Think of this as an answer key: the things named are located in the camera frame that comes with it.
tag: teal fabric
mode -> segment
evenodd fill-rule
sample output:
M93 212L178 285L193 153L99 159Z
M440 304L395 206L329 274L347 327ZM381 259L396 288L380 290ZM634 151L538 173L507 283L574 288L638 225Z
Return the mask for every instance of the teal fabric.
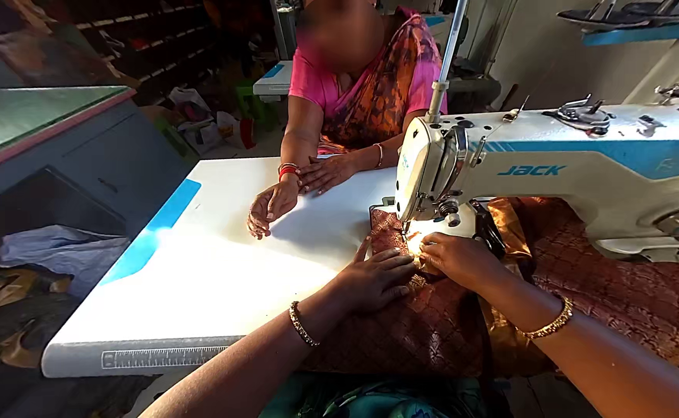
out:
M295 373L260 418L487 418L476 379Z

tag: gold bangle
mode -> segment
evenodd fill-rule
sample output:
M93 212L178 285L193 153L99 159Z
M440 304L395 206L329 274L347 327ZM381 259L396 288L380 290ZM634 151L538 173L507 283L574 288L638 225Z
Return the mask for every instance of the gold bangle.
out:
M572 308L574 308L574 304L572 303L571 299L567 297L560 296L560 298L564 302L564 307L562 308L561 313L559 313L559 316L556 319L554 319L553 322L533 332L522 332L520 331L520 329L518 329L518 331L522 332L526 338L534 340L536 338L550 336L551 334L561 329L561 327L564 327L572 317Z
M303 325L301 325L301 321L298 320L298 310L296 309L298 307L298 301L294 301L293 303L290 304L290 308L288 309L288 314L290 316L290 322L293 322L293 327L296 329L296 332L298 332L298 335L301 336L301 339L308 344L311 347L317 347L319 346L319 343L314 341L313 338L308 336L308 332L306 332L305 329L303 329Z

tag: woman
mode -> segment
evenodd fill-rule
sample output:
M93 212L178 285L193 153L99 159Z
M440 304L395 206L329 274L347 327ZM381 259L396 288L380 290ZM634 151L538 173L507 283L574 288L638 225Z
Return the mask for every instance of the woman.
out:
M257 195L247 219L258 239L299 194L324 194L358 171L395 166L404 131L425 115L440 76L440 54L416 12L381 16L375 0L306 3L278 183Z
M289 312L281 313L177 383L141 416L260 414L310 353L311 344L321 341L347 315L380 309L409 292L403 283L415 271L412 258L392 249L365 260L368 241L360 246L353 263L298 304L294 322ZM426 262L477 292L525 331L600 415L679 417L677 367L571 310L568 300L560 301L521 280L477 241L433 233L423 242ZM311 416L349 418L483 417L483 412L466 403L453 404L456 398L441 402L444 397L438 393L415 399L419 393L389 385L366 385L325 404L315 403L321 408L310 412Z

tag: pink blouse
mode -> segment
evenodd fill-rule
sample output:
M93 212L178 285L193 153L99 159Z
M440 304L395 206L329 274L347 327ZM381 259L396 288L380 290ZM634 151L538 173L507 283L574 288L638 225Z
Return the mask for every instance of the pink blouse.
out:
M355 95L360 86L363 85L363 81L371 71L370 67L371 65L363 71L360 79L355 82L351 89L340 93L340 84L337 82L336 75L311 64L298 48L293 55L293 74L290 78L288 95L316 103L322 108L325 116L331 117L335 115L337 109L344 105L345 100ZM440 77L440 71L440 67L434 62L418 61L415 64L406 113L429 109L430 100L432 100L432 82ZM448 104L445 99L441 111L443 113L448 112Z

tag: bangle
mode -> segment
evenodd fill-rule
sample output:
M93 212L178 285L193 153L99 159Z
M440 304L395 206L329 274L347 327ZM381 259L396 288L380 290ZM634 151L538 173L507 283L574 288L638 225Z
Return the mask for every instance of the bangle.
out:
M543 328L537 329L536 331L533 332L523 332L523 335L525 335L526 338L533 340L536 338L550 336L551 334L561 329L561 327L564 327L567 322L569 322L569 320L572 317L572 308L574 307L574 304L569 298L566 298L564 296L559 297L564 302L564 307L562 308L561 313L559 313L559 316L556 319L554 319L553 322L551 322L549 325Z
M278 173L278 182L283 179L283 174L288 174L288 173L296 174L296 167L287 165L287 166L284 166L283 168L281 168L280 172Z
M293 164L293 163L283 163L283 164L280 164L280 166L278 166L278 173L280 173L286 166L292 166L294 169L296 169L296 170L298 169L298 165L297 165L297 164Z
M381 168L381 164L383 163L383 146L381 144L373 144L375 146L378 146L378 152L381 153L381 155L378 157L378 165L376 168Z
M296 300L295 302L290 304L290 309L288 309L288 314L290 316L290 322L293 322L293 327L296 329L296 332L298 332L298 335L301 336L301 339L308 344L311 347L316 347L319 345L314 339L308 336L308 333L306 332L305 329L303 329L303 325L301 325L301 321L298 320L298 310L296 309L298 307L298 301Z

